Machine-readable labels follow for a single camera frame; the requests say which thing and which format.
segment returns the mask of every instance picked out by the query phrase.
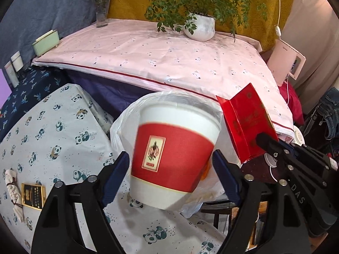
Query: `white cup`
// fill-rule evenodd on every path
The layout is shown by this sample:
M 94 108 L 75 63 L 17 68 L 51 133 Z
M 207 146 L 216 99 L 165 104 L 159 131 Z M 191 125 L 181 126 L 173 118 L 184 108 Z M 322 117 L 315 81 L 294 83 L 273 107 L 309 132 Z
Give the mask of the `white cup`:
M 10 78 L 10 81 L 13 84 L 13 87 L 15 88 L 16 86 L 18 86 L 19 84 L 19 80 L 17 78 L 17 75 L 14 71 L 13 65 L 11 63 L 11 61 L 9 61 L 6 65 L 5 65 L 5 70 Z
M 209 113 L 175 102 L 144 107 L 136 137 L 131 197 L 164 210 L 182 207 L 203 174 L 221 130 Z
M 11 57 L 11 60 L 12 60 L 15 70 L 18 72 L 23 67 L 20 52 L 17 51 L 16 53 L 14 53 L 13 56 Z

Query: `yellow curtain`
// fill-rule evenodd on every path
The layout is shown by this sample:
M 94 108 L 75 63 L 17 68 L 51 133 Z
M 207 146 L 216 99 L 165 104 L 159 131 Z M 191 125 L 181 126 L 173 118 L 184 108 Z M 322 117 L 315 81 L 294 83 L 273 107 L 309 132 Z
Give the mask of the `yellow curtain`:
M 237 34 L 259 40 L 263 50 L 274 46 L 275 26 L 278 22 L 279 0 L 259 0 L 267 6 L 267 21 L 264 21 L 255 8 L 258 0 L 253 0 L 249 15 L 249 27 L 238 28 Z M 279 27 L 282 30 L 289 16 L 293 0 L 281 0 L 281 15 Z M 146 20 L 144 14 L 149 0 L 111 0 L 108 18 Z M 217 31 L 229 32 L 226 26 L 216 26 Z

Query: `white plastic bag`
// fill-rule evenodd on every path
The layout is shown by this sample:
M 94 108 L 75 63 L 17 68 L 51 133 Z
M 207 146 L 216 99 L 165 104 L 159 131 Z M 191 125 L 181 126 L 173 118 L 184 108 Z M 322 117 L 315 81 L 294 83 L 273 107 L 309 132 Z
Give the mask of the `white plastic bag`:
M 240 160 L 233 148 L 221 107 L 217 102 L 186 91 L 163 91 L 145 95 L 133 102 L 114 121 L 110 129 L 113 157 L 118 157 L 122 151 L 126 151 L 129 155 L 130 165 L 128 177 L 131 172 L 134 144 L 139 125 L 140 110 L 148 103 L 156 101 L 171 101 L 187 104 L 198 107 L 213 115 L 221 123 L 221 131 L 215 145 L 215 149 L 220 149 L 229 162 L 238 164 L 240 166 Z M 203 202 L 213 201 L 224 192 L 225 191 L 214 168 L 211 167 L 206 178 L 199 182 L 197 188 L 188 198 L 186 204 L 184 204 L 179 211 L 185 218 L 189 218 L 200 209 Z

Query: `blue gripper pad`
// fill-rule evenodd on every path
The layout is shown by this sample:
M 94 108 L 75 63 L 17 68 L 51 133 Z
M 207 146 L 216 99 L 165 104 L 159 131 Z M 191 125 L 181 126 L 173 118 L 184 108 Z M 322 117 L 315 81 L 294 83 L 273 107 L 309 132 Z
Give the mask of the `blue gripper pad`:
M 126 152 L 121 152 L 113 165 L 105 167 L 112 167 L 113 171 L 102 189 L 103 197 L 101 199 L 101 203 L 104 207 L 113 202 L 118 192 L 129 167 L 129 155 Z
M 221 184 L 225 189 L 225 193 L 228 196 L 229 200 L 234 202 L 237 206 L 239 206 L 241 204 L 240 197 L 241 182 L 239 182 L 239 180 L 241 176 L 243 176 L 241 170 L 237 165 L 228 163 L 228 161 L 223 156 L 220 150 L 216 150 L 213 152 L 212 162 L 214 169 L 221 181 Z

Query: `green tissue box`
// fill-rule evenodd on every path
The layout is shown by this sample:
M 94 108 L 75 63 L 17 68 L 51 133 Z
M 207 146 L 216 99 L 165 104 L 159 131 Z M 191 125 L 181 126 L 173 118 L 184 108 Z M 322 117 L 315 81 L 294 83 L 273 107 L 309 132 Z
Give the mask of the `green tissue box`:
M 57 30 L 50 30 L 44 35 L 40 36 L 32 44 L 35 54 L 37 56 L 43 55 L 45 52 L 48 52 L 53 47 L 56 47 L 59 44 L 59 35 Z

